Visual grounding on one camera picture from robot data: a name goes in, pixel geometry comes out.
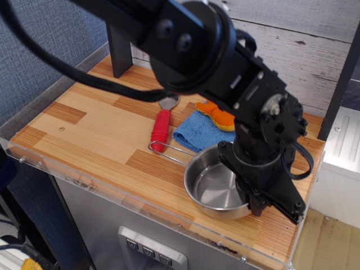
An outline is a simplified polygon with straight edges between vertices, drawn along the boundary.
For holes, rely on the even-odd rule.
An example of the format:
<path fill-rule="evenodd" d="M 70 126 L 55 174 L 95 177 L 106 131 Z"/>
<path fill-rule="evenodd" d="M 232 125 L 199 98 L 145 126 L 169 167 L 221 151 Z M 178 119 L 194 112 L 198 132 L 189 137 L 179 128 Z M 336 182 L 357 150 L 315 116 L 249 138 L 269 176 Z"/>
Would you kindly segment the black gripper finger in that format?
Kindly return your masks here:
<path fill-rule="evenodd" d="M 252 215 L 260 217 L 266 208 L 265 198 L 262 195 L 250 195 L 249 205 Z"/>
<path fill-rule="evenodd" d="M 240 177 L 236 177 L 236 190 L 241 201 L 249 201 L 249 194 Z"/>

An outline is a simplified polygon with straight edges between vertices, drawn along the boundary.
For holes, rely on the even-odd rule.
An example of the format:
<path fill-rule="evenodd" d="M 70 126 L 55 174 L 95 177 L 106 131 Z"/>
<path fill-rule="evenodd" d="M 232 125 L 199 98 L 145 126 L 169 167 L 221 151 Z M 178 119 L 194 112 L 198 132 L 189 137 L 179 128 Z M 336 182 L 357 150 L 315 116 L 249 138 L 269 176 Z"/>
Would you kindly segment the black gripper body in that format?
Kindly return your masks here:
<path fill-rule="evenodd" d="M 269 157 L 251 157 L 234 143 L 218 143 L 220 161 L 240 177 L 250 195 L 262 195 L 266 208 L 274 206 L 293 224 L 303 218 L 306 204 L 295 187 L 290 173 L 296 148 L 288 146 L 283 154 Z"/>

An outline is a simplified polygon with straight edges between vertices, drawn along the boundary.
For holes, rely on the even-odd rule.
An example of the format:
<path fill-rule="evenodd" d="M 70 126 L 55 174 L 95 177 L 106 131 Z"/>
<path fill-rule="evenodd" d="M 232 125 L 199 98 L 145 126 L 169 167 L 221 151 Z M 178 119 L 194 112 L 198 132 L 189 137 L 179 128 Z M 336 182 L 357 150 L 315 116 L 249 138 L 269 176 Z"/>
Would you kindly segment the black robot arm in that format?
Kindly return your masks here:
<path fill-rule="evenodd" d="M 197 93 L 235 117 L 233 142 L 220 142 L 220 161 L 236 176 L 236 189 L 260 216 L 275 206 L 299 223 L 306 205 L 294 186 L 295 154 L 313 164 L 298 143 L 306 135 L 301 103 L 255 55 L 256 44 L 235 29 L 214 3 L 191 1 L 78 1 L 150 57 L 158 82 L 178 95 Z"/>

